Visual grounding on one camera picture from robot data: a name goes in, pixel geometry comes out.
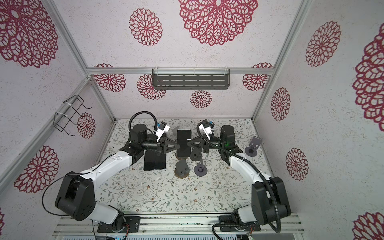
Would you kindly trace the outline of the grey stand middle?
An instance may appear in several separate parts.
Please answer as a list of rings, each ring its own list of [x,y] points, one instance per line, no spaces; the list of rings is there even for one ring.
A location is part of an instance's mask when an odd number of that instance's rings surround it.
[[[193,150],[191,151],[191,155],[190,155],[190,159],[191,159],[191,161],[193,161],[193,162],[199,162],[199,161],[202,160],[202,158],[203,158],[203,156],[202,156],[202,152],[201,152],[201,151],[199,151],[199,150],[197,150],[197,149],[193,149]]]

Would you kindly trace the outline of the wooden round stand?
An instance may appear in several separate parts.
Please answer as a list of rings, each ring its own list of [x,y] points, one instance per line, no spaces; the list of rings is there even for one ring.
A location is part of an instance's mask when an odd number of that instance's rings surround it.
[[[175,176],[179,179],[186,178],[190,173],[190,168],[186,160],[179,160],[176,163]]]

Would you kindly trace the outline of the grey slotted wall shelf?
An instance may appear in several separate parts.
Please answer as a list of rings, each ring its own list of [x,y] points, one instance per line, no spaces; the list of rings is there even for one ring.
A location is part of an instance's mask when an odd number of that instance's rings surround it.
[[[230,70],[152,70],[156,90],[227,90]]]

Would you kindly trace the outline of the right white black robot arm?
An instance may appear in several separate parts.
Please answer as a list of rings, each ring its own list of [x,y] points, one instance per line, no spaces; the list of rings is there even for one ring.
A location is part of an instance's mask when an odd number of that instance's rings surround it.
[[[216,149],[222,160],[251,186],[252,192],[249,205],[235,209],[230,216],[219,217],[220,223],[212,226],[213,235],[220,240],[217,229],[254,232],[265,225],[269,225],[275,233],[281,233],[282,219],[292,213],[283,180],[262,173],[247,159],[236,144],[233,126],[222,126],[218,138],[214,135],[214,123],[211,121],[201,121],[196,129],[198,137],[190,140],[188,145],[205,153]]]

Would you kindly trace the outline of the tall black phone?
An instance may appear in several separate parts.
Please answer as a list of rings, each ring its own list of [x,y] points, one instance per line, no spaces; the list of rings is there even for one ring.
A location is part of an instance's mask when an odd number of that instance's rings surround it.
[[[146,151],[144,157],[144,171],[155,170],[156,153],[154,151]]]

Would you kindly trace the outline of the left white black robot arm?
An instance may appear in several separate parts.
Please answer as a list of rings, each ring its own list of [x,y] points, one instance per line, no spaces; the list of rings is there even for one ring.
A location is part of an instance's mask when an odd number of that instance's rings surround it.
[[[140,111],[129,120],[129,138],[118,152],[98,165],[80,173],[69,172],[60,178],[61,186],[55,207],[62,217],[76,221],[91,220],[107,226],[112,232],[128,232],[125,214],[95,197],[97,188],[118,172],[131,167],[141,157],[163,161],[166,154],[178,150],[180,145],[167,137],[170,127],[158,122],[151,112]]]

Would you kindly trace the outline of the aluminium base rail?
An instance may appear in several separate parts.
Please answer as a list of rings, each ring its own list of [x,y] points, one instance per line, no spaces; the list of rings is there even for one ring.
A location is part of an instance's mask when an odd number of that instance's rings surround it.
[[[221,216],[231,217],[230,213],[190,213],[190,214],[126,214],[126,217],[139,217],[138,231],[135,233],[129,232],[129,236],[138,235],[176,235],[176,234],[191,234],[204,235],[212,233],[212,226],[215,224],[221,225]],[[126,232],[109,232],[100,233],[98,231],[99,224],[96,221],[84,220],[78,222],[70,217],[61,217],[57,224],[53,236],[98,236],[117,235],[122,236]],[[260,225],[260,230],[253,227],[253,230],[230,230],[224,232],[220,226],[215,228],[219,233],[245,234],[253,232],[254,234],[273,234],[269,225]]]

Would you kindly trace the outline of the grey round stand right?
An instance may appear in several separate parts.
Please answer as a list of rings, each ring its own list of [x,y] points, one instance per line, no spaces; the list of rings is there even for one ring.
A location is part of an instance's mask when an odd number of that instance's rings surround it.
[[[253,137],[249,146],[245,148],[245,154],[249,157],[255,157],[258,154],[258,149],[262,143],[262,139]]]

